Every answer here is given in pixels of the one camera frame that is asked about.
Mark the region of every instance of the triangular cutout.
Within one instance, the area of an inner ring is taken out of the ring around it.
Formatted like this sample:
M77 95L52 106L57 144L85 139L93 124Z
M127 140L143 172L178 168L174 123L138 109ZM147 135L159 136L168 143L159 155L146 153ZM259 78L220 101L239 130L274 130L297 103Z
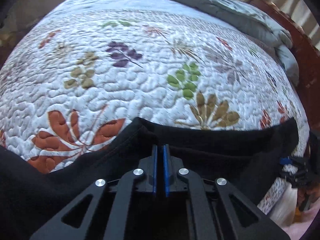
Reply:
M229 195L229 197L242 227L246 228L259 221L258 217L238 198L234 195Z
M70 212L62 217L62 222L74 228L79 228L88 210L92 198L92 195L87 195L86 197L84 197L77 205L75 205L70 210Z

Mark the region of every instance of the crumpled blanket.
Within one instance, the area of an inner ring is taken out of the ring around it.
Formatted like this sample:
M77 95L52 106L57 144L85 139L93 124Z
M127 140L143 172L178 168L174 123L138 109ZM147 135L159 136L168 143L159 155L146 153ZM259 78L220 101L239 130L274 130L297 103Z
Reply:
M252 5L239 0L174 0L197 8L236 27L241 32L252 36L267 46L275 48L288 78L297 86L299 68L290 52L291 35L269 15Z

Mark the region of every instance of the curtain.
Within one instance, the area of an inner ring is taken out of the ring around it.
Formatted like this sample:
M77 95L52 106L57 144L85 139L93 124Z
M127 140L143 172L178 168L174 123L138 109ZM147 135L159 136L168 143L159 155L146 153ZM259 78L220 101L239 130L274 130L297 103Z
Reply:
M320 27L303 0L268 0L303 28L311 38L312 44L320 49Z

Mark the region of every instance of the black cloth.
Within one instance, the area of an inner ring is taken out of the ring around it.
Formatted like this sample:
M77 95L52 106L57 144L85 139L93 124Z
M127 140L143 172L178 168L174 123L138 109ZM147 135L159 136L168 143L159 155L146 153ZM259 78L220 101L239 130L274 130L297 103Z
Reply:
M186 168L204 179L228 179L257 205L278 176L279 158L291 155L298 140L294 119L261 131L203 131L135 118L107 150L49 174L1 147L0 239L28 239L95 180L119 179L135 169L153 144L169 144Z

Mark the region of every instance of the metal pin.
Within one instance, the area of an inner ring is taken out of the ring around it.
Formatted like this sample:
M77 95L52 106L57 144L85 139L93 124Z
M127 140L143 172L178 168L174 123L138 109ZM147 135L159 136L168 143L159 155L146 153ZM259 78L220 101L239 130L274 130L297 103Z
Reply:
M106 181L104 179L98 179L96 180L96 186L102 187L106 184Z
M227 184L227 180L224 179L224 178L219 178L219 179L217 179L217 184L221 185L221 186L226 185Z
M180 173L181 175L187 175L187 174L189 173L189 170L186 169L186 168L182 168L182 169L179 170L179 173Z
M137 175L137 176L141 175L142 173L143 173L143 169L135 169L135 170L133 171L133 174L134 174L134 175Z

